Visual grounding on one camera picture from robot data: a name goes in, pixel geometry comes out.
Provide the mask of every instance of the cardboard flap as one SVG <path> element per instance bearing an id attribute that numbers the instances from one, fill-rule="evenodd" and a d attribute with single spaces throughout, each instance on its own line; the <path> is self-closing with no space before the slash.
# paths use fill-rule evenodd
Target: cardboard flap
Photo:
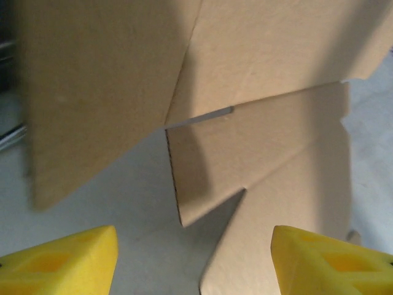
<path id="1" fill-rule="evenodd" d="M 247 190 L 201 281 L 201 294 L 280 295 L 270 256 L 274 226 L 343 240 L 350 204 L 348 137 L 336 125 Z"/>
<path id="2" fill-rule="evenodd" d="M 235 106 L 167 130 L 179 214 L 187 226 L 341 128 L 347 85 L 334 83 Z"/>
<path id="3" fill-rule="evenodd" d="M 34 202 L 45 208 L 165 123 L 201 1 L 17 2 Z"/>
<path id="4" fill-rule="evenodd" d="M 392 0 L 204 0 L 168 123 L 353 77 L 393 40 Z"/>

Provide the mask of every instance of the brown cardboard sheet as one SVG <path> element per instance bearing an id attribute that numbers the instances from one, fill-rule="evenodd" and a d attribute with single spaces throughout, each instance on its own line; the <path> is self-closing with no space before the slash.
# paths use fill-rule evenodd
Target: brown cardboard sheet
<path id="1" fill-rule="evenodd" d="M 167 123 L 368 77 L 392 45 L 392 4 L 204 0 Z"/>
<path id="2" fill-rule="evenodd" d="M 37 207 L 165 123 L 200 2 L 17 1 Z"/>
<path id="3" fill-rule="evenodd" d="M 351 204 L 346 132 L 332 127 L 249 187 L 201 281 L 202 295 L 279 295 L 270 256 L 276 225 L 344 240 Z"/>
<path id="4" fill-rule="evenodd" d="M 241 104 L 231 114 L 167 130 L 183 226 L 287 165 L 322 134 L 341 132 L 347 111 L 347 85 L 337 82 Z M 335 144 L 347 145 L 345 137 L 339 139 Z"/>

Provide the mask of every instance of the white surface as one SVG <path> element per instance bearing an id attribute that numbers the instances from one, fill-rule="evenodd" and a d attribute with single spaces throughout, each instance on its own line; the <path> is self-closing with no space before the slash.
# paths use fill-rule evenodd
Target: white surface
<path id="1" fill-rule="evenodd" d="M 365 246 L 393 253 L 393 58 L 368 81 L 352 81 L 345 119 L 353 138 L 352 226 Z M 15 108 L 0 100 L 0 127 Z M 0 154 L 0 256 L 102 224 L 113 224 L 120 256 L 111 294 L 198 294 L 207 260 L 237 199 L 181 228 L 163 130 L 155 132 L 45 213 L 29 207 L 21 146 Z"/>

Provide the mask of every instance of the cardboard box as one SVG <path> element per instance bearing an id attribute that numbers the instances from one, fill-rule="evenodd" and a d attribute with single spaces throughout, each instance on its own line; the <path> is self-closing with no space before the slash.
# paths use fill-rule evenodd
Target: cardboard box
<path id="1" fill-rule="evenodd" d="M 287 224 L 344 238 L 351 182 L 343 79 L 393 40 L 392 0 L 23 0 L 34 199 L 47 208 L 153 129 L 169 129 L 184 226 L 245 189 L 202 294 L 279 294 Z"/>

